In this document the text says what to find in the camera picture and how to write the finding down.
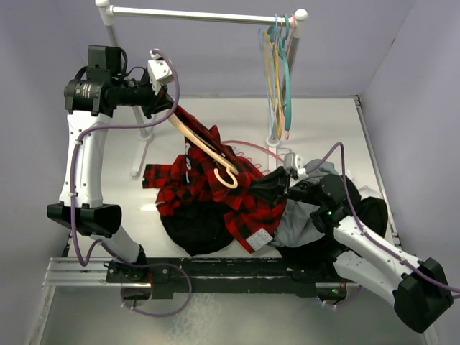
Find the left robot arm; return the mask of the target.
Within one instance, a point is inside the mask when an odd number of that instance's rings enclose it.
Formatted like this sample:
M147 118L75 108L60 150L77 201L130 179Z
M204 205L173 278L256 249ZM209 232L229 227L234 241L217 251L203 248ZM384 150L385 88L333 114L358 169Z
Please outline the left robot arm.
M178 74L170 59L159 49L150 59L140 80L130 79L127 54L120 47L89 45L88 63L64 88L68 122L68 157L65 178L58 202L47 206L47 217L68 228L81 266L101 245L116 261L124 263L122 272L132 282L147 276L148 265L141 244L136 243L121 224L122 209L104 203L101 177L107 133L120 106L141 109L144 116L164 111L161 119L132 124L130 129L150 129L168 120L178 100L167 94L168 83L178 84ZM83 255L78 238L93 240Z

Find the red black plaid shirt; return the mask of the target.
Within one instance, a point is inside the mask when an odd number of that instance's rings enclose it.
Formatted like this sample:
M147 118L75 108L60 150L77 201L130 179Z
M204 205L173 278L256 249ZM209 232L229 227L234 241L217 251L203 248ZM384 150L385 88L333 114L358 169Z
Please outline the red black plaid shirt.
M206 128L182 107L176 108L175 116L237 172L229 175L224 166L186 139L185 151L174 163L146 165L142 187L158 190L156 202L161 216L173 216L181 206L196 202L224 204L226 230L247 252L259 251L273 240L286 202L269 203L250 194L251 183L263 174L247 158L235 155L230 146L222 144L217 126Z

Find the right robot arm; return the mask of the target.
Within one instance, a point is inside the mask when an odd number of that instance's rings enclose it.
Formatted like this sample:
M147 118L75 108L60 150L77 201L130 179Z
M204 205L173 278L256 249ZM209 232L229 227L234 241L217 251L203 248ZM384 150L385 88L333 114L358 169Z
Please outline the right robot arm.
M389 243L364 225L354 207L360 195L350 194L339 175L324 175L317 182L293 179L283 167L254 180L249 191L269 203L290 199L317 206L310 217L316 229L345 246L336 257L319 265L328 281L351 280L386 300L399 319L423 333L454 304L441 264L422 260Z

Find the cream plastic hanger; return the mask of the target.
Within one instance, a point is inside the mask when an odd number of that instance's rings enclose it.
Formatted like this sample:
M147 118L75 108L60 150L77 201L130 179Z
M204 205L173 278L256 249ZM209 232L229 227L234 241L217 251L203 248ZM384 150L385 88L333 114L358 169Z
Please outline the cream plastic hanger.
M197 134L195 134L191 129L189 129L181 120L175 115L172 114L169 117L169 122L178 129L185 138L189 139L195 146L199 147L203 152L205 152L209 157L213 158L220 166L225 168L226 175L231 179L231 183L227 182L220 176L218 168L215 168L213 173L217 181L220 182L223 186L229 189L236 189L238 187L238 180L236 179L238 175L237 168L231 164L226 158L220 155L210 144L207 144L202 140Z

